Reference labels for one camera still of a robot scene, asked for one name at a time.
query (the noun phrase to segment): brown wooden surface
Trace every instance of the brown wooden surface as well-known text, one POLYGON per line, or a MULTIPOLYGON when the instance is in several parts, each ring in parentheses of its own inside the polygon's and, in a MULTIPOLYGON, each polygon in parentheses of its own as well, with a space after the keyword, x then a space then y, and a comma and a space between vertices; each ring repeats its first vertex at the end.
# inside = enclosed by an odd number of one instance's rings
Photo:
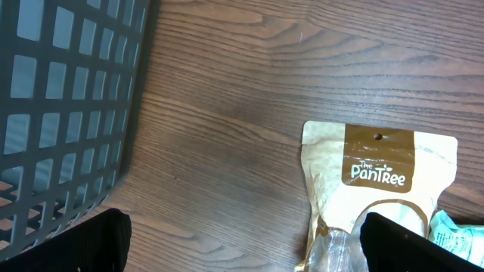
POLYGON ((455 136, 439 200, 484 217, 484 2, 162 1, 127 182, 126 271, 292 270, 307 120, 455 136))

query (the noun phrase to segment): laundry basket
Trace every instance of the laundry basket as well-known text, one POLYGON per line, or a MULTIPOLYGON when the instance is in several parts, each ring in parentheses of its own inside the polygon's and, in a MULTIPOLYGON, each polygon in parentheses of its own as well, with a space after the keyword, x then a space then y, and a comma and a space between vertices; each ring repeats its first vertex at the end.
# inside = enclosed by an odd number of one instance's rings
POLYGON ((0 0, 0 261, 128 171, 160 2, 0 0))

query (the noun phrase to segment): brown label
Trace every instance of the brown label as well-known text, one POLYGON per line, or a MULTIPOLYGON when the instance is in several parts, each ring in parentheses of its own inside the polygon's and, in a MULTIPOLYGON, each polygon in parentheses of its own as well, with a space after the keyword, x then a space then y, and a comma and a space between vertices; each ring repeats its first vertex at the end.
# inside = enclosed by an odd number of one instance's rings
POLYGON ((414 168, 414 132, 346 125, 344 184, 407 193, 414 168))

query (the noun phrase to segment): black object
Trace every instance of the black object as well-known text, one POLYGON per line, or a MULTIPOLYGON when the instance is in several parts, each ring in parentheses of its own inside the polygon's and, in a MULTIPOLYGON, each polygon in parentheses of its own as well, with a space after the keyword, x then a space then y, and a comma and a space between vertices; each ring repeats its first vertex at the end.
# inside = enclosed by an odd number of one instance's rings
POLYGON ((0 0, 0 261, 129 170, 160 0, 0 0))
POLYGON ((109 209, 49 241, 0 263, 0 271, 121 272, 126 266, 131 220, 109 209))
POLYGON ((484 272, 374 212, 361 226, 360 240, 370 272, 484 272))

